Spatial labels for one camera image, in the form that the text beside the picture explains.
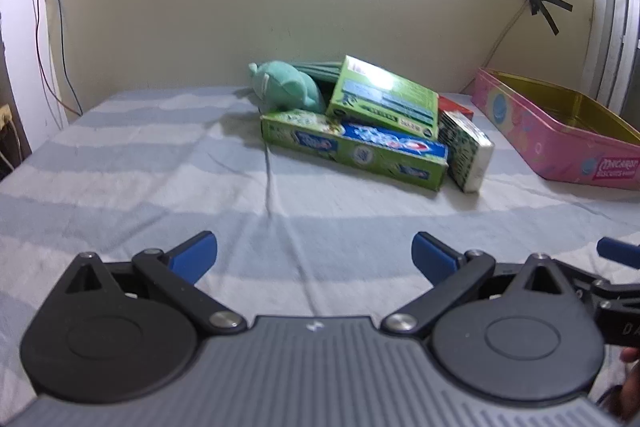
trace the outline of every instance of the red box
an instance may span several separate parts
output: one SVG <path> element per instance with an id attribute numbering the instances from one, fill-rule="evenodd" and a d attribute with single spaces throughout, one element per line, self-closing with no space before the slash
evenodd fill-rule
<path id="1" fill-rule="evenodd" d="M 474 119 L 474 112 L 471 109 L 467 109 L 466 107 L 463 107 L 453 100 L 449 100 L 441 94 L 438 95 L 438 111 L 460 111 L 469 120 Z"/>

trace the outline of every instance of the pink tin box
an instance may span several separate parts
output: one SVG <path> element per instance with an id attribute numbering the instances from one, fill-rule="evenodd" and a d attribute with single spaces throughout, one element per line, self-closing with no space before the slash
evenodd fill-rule
<path id="1" fill-rule="evenodd" d="M 472 101 L 547 180 L 640 188 L 640 133 L 573 89 L 478 70 Z"/>

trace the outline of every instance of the blue gripper pad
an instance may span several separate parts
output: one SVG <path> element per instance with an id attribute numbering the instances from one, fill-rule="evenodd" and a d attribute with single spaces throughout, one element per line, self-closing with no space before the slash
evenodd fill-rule
<path id="1" fill-rule="evenodd" d="M 612 237 L 603 237 L 598 241 L 596 250 L 600 257 L 616 263 L 640 269 L 640 247 L 624 243 Z"/>
<path id="2" fill-rule="evenodd" d="M 466 264 L 465 256 L 438 241 L 433 235 L 418 232 L 411 243 L 414 266 L 434 286 Z"/>
<path id="3" fill-rule="evenodd" d="M 169 270 L 195 284 L 216 262 L 218 242 L 211 232 L 200 232 L 164 254 Z"/>

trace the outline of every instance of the gray gripper base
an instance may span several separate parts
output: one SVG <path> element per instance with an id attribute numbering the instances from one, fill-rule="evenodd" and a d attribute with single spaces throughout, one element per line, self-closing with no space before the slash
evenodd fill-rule
<path id="1" fill-rule="evenodd" d="M 10 427 L 612 427 L 587 399 L 504 407 L 454 388 L 417 341 L 368 317 L 259 317 L 180 378 L 116 405 L 36 399 Z"/>

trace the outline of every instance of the toothpaste box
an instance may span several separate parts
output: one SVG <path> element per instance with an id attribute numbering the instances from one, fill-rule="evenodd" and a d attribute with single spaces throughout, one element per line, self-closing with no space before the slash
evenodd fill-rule
<path id="1" fill-rule="evenodd" d="M 436 92 L 353 57 L 344 59 L 326 113 L 429 140 L 438 137 Z"/>
<path id="2" fill-rule="evenodd" d="M 261 118 L 265 141 L 438 190 L 447 147 L 424 138 L 294 109 Z"/>
<path id="3" fill-rule="evenodd" d="M 449 147 L 449 176 L 463 192 L 478 192 L 494 143 L 458 111 L 440 112 L 440 139 Z"/>

